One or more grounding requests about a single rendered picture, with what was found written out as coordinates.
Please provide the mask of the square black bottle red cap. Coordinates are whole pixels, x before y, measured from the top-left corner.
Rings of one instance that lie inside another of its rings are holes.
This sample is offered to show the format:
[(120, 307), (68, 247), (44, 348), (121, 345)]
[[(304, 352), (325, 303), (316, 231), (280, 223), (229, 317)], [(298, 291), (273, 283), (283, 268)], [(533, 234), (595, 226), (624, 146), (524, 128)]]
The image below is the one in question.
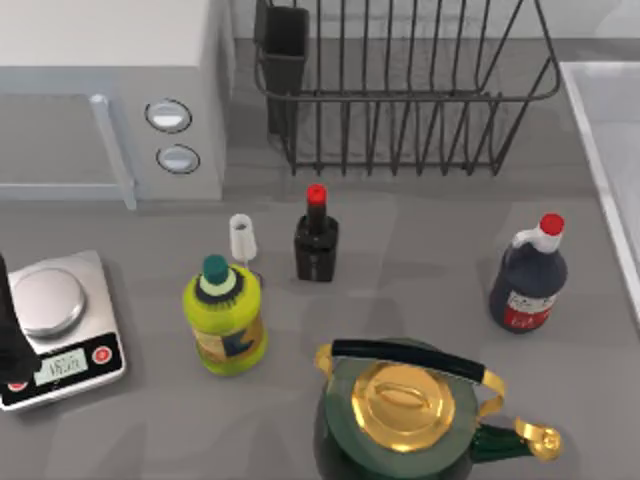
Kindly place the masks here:
[(331, 282), (334, 277), (339, 222), (327, 213), (328, 193), (315, 183), (306, 190), (306, 213), (294, 232), (296, 272), (299, 280)]

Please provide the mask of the yellow-green bottle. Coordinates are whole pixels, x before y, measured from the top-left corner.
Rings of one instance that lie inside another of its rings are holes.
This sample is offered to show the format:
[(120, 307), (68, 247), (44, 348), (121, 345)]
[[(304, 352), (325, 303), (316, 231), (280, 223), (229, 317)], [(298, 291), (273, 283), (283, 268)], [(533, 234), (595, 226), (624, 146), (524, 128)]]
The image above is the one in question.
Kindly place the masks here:
[(210, 372), (235, 376), (262, 359), (268, 334), (261, 304), (262, 286), (253, 272), (218, 254), (203, 260), (183, 291), (182, 309)]

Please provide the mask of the small microwave knob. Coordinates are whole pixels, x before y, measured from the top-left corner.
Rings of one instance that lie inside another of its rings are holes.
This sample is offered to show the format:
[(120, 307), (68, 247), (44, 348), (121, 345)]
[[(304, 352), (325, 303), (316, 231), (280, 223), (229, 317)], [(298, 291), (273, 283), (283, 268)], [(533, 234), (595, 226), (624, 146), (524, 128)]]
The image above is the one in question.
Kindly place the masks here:
[(156, 152), (156, 162), (173, 175), (189, 175), (200, 166), (197, 152), (186, 145), (175, 144)]

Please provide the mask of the pale microwave oven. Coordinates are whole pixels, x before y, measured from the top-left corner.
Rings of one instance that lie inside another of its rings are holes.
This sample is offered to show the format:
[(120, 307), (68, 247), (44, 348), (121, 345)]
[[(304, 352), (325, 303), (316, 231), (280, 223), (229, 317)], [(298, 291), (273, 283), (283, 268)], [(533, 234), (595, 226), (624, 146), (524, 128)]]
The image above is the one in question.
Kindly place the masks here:
[[(0, 0), (0, 94), (102, 94), (130, 156), (137, 206), (218, 200), (227, 159), (235, 51), (229, 0)], [(192, 123), (167, 134), (145, 107), (174, 99)], [(173, 175), (156, 152), (200, 157)]]

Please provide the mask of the green and gold kettle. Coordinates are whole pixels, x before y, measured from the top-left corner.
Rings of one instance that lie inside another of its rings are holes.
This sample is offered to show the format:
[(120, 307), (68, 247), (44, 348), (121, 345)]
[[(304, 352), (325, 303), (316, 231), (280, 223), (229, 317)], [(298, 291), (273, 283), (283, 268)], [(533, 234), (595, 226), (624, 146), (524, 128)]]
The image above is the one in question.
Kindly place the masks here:
[(467, 480), (477, 464), (562, 453), (551, 426), (485, 423), (504, 405), (504, 381), (427, 343), (336, 339), (314, 364), (326, 376), (314, 425), (323, 480)]

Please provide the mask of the large microwave knob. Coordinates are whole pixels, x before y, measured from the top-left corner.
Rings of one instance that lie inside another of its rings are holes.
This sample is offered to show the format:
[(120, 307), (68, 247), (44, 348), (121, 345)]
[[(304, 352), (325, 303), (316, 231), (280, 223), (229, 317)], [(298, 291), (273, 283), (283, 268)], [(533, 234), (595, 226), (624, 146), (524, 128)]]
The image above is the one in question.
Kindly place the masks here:
[(186, 105), (174, 99), (162, 99), (145, 107), (146, 121), (157, 131), (176, 134), (192, 123), (192, 114)]

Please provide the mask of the black cutlery holder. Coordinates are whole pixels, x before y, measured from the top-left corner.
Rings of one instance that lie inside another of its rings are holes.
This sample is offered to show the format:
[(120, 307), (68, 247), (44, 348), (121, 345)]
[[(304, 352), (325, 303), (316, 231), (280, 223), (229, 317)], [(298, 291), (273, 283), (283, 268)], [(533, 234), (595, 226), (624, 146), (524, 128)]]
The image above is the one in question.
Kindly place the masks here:
[(269, 94), (300, 94), (308, 58), (309, 23), (305, 8), (256, 0), (254, 42)]

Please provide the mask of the dark jug bottle red cap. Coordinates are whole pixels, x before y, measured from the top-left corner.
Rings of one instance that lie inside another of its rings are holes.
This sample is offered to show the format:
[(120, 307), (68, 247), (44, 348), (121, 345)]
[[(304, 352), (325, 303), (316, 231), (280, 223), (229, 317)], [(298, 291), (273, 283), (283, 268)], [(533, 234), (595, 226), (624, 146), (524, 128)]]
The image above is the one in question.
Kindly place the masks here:
[(511, 239), (489, 294), (491, 317), (501, 328), (525, 334), (550, 317), (568, 278), (560, 252), (564, 228), (563, 216), (546, 213), (535, 227)]

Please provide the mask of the silver kitchen scale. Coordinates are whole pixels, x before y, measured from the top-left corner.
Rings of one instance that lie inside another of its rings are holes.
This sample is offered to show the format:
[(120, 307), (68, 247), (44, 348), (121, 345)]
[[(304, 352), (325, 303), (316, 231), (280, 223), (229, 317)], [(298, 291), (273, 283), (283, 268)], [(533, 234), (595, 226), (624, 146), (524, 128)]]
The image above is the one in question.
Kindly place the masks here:
[(121, 378), (126, 357), (98, 253), (39, 261), (8, 274), (19, 325), (41, 361), (29, 380), (0, 384), (0, 409), (20, 411)]

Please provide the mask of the microwave oven door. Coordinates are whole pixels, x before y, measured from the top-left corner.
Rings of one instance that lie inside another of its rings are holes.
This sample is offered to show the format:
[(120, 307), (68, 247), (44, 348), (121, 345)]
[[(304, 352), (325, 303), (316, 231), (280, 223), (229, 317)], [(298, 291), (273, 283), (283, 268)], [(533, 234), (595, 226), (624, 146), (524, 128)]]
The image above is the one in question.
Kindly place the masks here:
[[(0, 94), (0, 201), (124, 203), (90, 96)], [(109, 102), (114, 129), (133, 174), (113, 102)]]

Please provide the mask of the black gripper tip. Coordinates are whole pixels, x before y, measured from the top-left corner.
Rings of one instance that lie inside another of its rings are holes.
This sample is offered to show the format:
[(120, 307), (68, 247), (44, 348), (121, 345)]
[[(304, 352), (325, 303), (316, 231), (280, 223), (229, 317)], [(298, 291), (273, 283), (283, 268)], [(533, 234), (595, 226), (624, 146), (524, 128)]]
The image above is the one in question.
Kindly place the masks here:
[(0, 383), (28, 382), (40, 368), (41, 361), (19, 326), (0, 253)]

